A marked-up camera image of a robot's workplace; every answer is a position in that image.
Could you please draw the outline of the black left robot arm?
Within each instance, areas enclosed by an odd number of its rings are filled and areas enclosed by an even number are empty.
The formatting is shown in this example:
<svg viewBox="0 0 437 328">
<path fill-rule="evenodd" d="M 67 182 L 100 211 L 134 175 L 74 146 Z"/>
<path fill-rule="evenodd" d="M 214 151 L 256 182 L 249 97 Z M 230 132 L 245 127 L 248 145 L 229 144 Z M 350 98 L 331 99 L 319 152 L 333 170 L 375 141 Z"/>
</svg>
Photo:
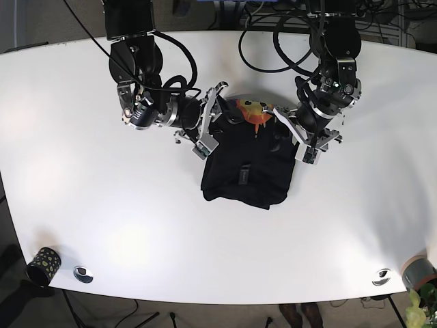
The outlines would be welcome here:
<svg viewBox="0 0 437 328">
<path fill-rule="evenodd" d="M 281 49 L 279 32 L 286 22 L 281 18 L 274 28 L 273 44 L 280 58 L 298 76 L 295 78 L 298 104 L 295 108 L 264 107 L 296 138 L 296 160 L 315 165 L 331 141 L 343 141 L 339 131 L 328 123 L 352 108 L 360 99 L 361 81 L 356 76 L 356 58 L 361 51 L 361 36 L 355 25 L 353 1 L 307 1 L 307 19 L 312 29 L 310 52 L 318 57 L 313 72 L 300 68 Z"/>
</svg>

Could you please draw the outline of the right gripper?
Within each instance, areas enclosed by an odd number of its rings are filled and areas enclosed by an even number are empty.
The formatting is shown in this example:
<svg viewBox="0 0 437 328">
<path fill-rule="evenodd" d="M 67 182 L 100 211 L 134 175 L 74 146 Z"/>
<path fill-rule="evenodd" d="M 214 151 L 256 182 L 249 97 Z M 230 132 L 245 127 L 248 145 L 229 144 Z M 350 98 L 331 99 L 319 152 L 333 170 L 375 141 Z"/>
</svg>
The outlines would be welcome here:
<svg viewBox="0 0 437 328">
<path fill-rule="evenodd" d="M 184 94 L 165 94 L 163 102 L 158 104 L 142 87 L 134 94 L 130 84 L 120 83 L 117 93 L 122 107 L 122 122 L 137 130 L 145 130 L 153 124 L 178 128 L 181 136 L 195 143 L 192 151 L 205 160 L 219 145 L 209 132 L 213 121 L 222 115 L 232 125 L 244 122 L 236 100 L 220 96 L 227 86 L 228 83 L 219 82 L 201 100 Z"/>
</svg>

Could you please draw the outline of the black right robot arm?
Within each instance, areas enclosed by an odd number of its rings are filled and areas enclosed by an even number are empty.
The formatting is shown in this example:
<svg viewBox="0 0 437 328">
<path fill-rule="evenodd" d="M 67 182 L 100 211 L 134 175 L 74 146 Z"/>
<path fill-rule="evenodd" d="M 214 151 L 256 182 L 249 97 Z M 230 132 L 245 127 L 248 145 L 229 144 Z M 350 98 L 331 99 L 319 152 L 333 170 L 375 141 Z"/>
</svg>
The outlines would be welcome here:
<svg viewBox="0 0 437 328">
<path fill-rule="evenodd" d="M 191 141 L 193 152 L 206 159 L 219 145 L 210 126 L 225 112 L 220 94 L 228 84 L 221 81 L 198 99 L 195 59 L 181 42 L 156 30 L 151 1 L 103 1 L 102 5 L 111 42 L 109 70 L 117 84 L 123 123 L 137 130 L 152 125 L 176 128 L 176 140 Z M 156 38 L 183 52 L 191 67 L 190 79 L 175 75 L 162 81 L 163 54 Z"/>
</svg>

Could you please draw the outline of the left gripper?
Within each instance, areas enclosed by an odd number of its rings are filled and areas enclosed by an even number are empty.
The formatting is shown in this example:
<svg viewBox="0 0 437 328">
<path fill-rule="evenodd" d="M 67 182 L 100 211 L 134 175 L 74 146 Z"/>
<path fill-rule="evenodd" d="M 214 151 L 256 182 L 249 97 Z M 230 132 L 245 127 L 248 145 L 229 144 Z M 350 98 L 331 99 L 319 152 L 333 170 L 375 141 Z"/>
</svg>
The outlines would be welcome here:
<svg viewBox="0 0 437 328">
<path fill-rule="evenodd" d="M 292 68 L 299 74 L 295 78 L 296 107 L 262 107 L 263 113 L 280 121 L 273 125 L 271 152 L 291 150 L 294 136 L 298 142 L 295 159 L 316 165 L 331 141 L 343 141 L 340 132 L 329 129 L 328 124 L 361 97 L 356 60 L 351 57 L 320 60 L 313 71 L 297 65 Z"/>
</svg>

